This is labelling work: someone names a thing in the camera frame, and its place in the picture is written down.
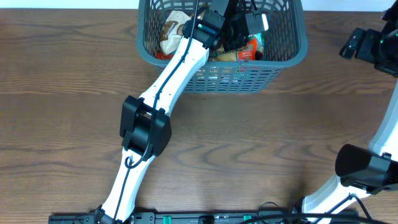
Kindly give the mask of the San Remo spaghetti packet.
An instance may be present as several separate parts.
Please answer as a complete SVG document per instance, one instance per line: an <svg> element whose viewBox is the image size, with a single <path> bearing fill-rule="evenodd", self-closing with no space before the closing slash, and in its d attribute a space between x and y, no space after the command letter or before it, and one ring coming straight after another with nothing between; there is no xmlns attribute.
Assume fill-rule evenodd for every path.
<svg viewBox="0 0 398 224"><path fill-rule="evenodd" d="M164 40L160 43L160 50L155 57L160 60L171 60L178 49L181 39L173 40L167 44ZM264 47L262 42L257 39L244 41L229 41L222 43L216 50L210 51L209 61L248 61L260 60L264 56Z"/></svg>

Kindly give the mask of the teal white tissue pack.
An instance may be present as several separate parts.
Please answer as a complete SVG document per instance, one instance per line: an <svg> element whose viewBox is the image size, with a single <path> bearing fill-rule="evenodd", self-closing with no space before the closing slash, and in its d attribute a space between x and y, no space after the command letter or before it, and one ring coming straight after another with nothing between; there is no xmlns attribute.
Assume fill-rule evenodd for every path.
<svg viewBox="0 0 398 224"><path fill-rule="evenodd" d="M265 43L261 33L249 36L249 44L255 48L254 59L262 60L265 56Z"/></svg>

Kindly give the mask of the cream brown snack bag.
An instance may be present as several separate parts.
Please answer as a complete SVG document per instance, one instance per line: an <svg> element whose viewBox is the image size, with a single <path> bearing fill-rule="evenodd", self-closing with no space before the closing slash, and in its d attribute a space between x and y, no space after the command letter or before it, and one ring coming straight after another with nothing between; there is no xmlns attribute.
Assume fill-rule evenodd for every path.
<svg viewBox="0 0 398 224"><path fill-rule="evenodd" d="M183 11L172 11L160 32L160 49L164 55L176 51L183 36L183 27L191 19Z"/></svg>

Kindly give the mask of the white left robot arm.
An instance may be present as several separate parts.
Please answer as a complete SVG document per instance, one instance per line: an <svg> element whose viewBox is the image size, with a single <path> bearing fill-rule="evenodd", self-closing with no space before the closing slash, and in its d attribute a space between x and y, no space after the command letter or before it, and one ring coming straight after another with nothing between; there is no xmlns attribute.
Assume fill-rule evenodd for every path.
<svg viewBox="0 0 398 224"><path fill-rule="evenodd" d="M257 6L243 12L237 1L213 1L201 19L193 16L184 24L174 56L158 79L140 97L128 96L122 105L121 165L108 198L95 211L95 223L124 223L131 216L150 163L170 141L171 112L210 53L219 47L236 50L250 35L267 29L267 17Z"/></svg>

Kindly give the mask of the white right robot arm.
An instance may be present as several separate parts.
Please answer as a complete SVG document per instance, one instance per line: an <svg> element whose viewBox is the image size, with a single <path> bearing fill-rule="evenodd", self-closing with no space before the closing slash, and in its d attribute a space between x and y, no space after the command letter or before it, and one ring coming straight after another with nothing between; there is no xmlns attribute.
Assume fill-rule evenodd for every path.
<svg viewBox="0 0 398 224"><path fill-rule="evenodd" d="M300 120L295 154L302 166L294 194L313 194L334 173L346 143L374 149L373 137L396 80L372 65L341 58L338 51L357 27L381 30L380 12L305 13L309 58L299 68L302 81L290 90L291 109Z"/></svg>

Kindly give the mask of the grey plastic basket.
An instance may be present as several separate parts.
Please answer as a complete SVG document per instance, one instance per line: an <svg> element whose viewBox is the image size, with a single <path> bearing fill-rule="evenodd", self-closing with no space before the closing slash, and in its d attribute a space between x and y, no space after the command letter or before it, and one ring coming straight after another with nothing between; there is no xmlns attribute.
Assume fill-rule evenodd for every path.
<svg viewBox="0 0 398 224"><path fill-rule="evenodd" d="M210 0L140 0L137 49L148 63L163 71L166 60L158 58L160 32L169 14L192 15L195 6ZM260 60L217 62L209 60L187 84L190 93L249 93L264 89L285 68L299 64L308 52L305 18L300 0L238 1L237 9L249 13L256 6L267 17L269 28L261 35L264 56Z"/></svg>

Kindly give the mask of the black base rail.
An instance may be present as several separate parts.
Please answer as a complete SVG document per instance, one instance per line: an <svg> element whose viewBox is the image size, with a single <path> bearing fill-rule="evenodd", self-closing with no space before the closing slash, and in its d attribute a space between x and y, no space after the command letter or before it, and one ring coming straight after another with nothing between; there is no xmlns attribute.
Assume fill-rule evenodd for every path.
<svg viewBox="0 0 398 224"><path fill-rule="evenodd" d="M204 224L204 223L241 223L243 221L256 218L264 217L266 215L284 215L287 210L284 208L268 207L262 208L258 212L254 210L241 210L241 211L218 211L218 212L172 212L172 213L158 213L155 210L142 210L133 213L125 223L132 224L179 224L179 223L191 223L191 224ZM94 213L54 213L49 216L49 223L58 224L96 224L100 223L95 218Z"/></svg>

